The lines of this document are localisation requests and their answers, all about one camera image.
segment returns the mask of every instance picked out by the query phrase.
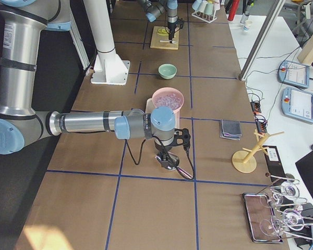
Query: wooden base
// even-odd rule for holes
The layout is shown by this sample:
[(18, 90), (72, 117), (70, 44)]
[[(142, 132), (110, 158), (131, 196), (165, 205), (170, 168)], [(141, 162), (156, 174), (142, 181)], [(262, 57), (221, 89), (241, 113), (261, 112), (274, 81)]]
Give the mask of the wooden base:
[(233, 166), (241, 173), (251, 173), (256, 169), (256, 160), (254, 157), (250, 158), (248, 162), (243, 163), (243, 160), (249, 153), (244, 150), (240, 150), (234, 153), (232, 157)]
[(178, 49), (179, 31), (175, 33), (175, 37), (173, 38), (174, 43), (160, 42), (160, 40), (168, 40), (168, 35), (158, 34), (158, 29), (164, 29), (164, 28), (165, 27), (163, 26), (154, 26), (150, 48)]

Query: green bowl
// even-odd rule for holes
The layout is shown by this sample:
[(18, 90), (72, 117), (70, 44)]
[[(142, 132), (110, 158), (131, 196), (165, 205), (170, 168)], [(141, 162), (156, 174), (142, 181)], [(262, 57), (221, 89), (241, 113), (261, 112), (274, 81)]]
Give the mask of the green bowl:
[(164, 79), (171, 79), (176, 75), (177, 69), (172, 64), (163, 64), (159, 67), (159, 75)]

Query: metal tray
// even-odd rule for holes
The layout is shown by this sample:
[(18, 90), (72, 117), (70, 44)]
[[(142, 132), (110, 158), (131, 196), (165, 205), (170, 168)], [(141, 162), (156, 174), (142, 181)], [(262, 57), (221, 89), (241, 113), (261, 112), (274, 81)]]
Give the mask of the metal tray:
[(260, 222), (264, 219), (270, 219), (274, 214), (272, 208), (268, 207), (268, 199), (264, 194), (244, 193), (243, 200), (246, 210), (246, 215), (251, 234), (251, 240), (255, 243), (283, 243), (279, 236), (267, 236), (260, 229)]

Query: blue tablet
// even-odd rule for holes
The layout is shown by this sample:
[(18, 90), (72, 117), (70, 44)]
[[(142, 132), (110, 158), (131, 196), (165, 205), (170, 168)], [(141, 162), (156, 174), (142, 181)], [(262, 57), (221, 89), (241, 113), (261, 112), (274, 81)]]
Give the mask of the blue tablet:
[(278, 70), (280, 82), (306, 89), (309, 87), (309, 66), (293, 61), (283, 61)]
[(313, 93), (291, 87), (285, 88), (282, 110), (286, 116), (313, 123)]

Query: white sticker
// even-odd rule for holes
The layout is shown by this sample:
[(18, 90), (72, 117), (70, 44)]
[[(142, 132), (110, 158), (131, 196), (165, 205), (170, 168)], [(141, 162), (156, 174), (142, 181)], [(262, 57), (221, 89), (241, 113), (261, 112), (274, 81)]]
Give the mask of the white sticker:
[(5, 24), (3, 48), (12, 49), (14, 42), (14, 26)]
[(278, 156), (275, 148), (268, 148), (267, 151), (270, 161), (278, 161)]

